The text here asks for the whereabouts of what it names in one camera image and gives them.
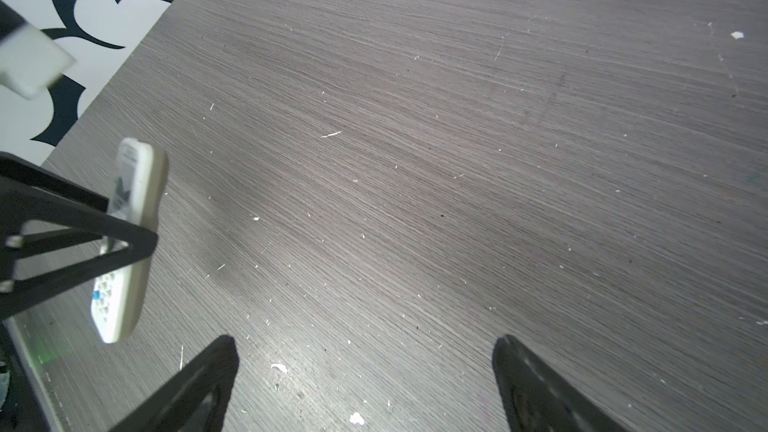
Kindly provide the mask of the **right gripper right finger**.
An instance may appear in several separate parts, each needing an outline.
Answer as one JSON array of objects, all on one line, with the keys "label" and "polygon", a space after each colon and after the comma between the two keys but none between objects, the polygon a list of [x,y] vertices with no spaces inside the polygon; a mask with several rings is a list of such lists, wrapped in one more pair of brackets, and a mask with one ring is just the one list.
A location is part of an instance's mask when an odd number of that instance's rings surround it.
[{"label": "right gripper right finger", "polygon": [[512,335],[496,341],[492,367],[512,431],[627,430]]}]

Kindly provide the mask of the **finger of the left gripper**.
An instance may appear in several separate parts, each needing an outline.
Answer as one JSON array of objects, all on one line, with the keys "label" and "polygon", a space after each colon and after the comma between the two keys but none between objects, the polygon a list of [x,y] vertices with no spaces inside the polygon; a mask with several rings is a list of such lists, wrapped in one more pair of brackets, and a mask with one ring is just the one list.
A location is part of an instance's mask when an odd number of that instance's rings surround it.
[{"label": "finger of the left gripper", "polygon": [[130,252],[98,255],[28,279],[16,262],[106,236],[125,238],[132,226],[107,214],[108,199],[13,154],[1,154],[1,318],[45,302],[124,263]]}]

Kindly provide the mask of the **white remote control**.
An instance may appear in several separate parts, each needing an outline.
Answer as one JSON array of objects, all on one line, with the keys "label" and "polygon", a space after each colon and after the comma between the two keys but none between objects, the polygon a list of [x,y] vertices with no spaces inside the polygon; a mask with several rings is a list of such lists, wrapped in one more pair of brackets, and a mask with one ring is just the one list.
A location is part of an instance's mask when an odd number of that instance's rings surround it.
[{"label": "white remote control", "polygon": [[107,344],[128,338],[142,313],[168,168],[167,154],[161,148],[136,138],[120,142],[107,214],[131,225],[132,234],[106,236],[100,253],[112,256],[127,250],[130,257],[95,278],[91,300],[92,320]]}]

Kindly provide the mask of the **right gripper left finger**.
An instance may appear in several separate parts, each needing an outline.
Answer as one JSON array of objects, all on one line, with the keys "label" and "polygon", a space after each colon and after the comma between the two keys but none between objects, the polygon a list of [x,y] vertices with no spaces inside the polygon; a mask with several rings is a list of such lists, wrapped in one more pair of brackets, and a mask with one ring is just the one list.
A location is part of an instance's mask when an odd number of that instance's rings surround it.
[{"label": "right gripper left finger", "polygon": [[235,339],[221,335],[114,431],[220,431],[239,369]]}]

